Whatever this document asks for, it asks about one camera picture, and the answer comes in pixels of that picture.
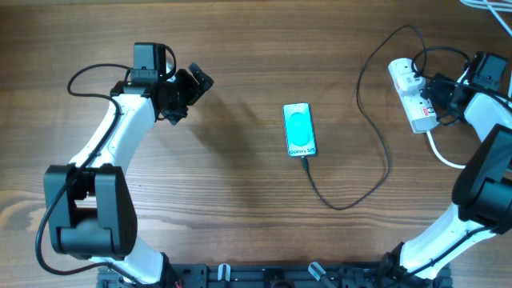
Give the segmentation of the blue Galaxy smartphone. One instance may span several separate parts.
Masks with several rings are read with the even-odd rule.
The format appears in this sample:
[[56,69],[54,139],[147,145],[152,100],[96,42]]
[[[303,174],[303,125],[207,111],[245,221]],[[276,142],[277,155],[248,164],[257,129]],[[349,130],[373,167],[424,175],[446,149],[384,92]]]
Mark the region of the blue Galaxy smartphone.
[[292,158],[315,156],[318,151],[310,104],[286,104],[282,112],[288,155]]

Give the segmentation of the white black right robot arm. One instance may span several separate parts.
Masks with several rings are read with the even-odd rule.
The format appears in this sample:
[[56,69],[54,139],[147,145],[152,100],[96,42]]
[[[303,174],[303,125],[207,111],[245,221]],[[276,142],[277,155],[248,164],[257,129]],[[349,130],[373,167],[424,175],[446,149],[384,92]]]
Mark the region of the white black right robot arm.
[[399,58],[388,69],[408,119],[433,126],[439,107],[471,126],[481,141],[452,189],[452,203],[431,226],[383,257],[378,279],[427,286],[451,260],[473,245],[511,228],[511,98],[500,93],[507,60],[479,51],[467,58],[457,81],[423,75],[414,59]]

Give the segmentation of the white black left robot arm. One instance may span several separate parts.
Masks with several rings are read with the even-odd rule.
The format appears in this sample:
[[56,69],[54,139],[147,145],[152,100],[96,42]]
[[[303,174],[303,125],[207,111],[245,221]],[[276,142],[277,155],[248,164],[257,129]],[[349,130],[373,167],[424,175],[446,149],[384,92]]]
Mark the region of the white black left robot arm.
[[169,258],[138,236],[126,171],[158,121],[176,125],[214,80],[193,62],[179,69],[172,49],[134,44],[134,64],[108,94],[108,111],[88,143],[43,177],[46,211],[35,256],[46,272],[67,276],[105,267],[128,287],[181,287]]

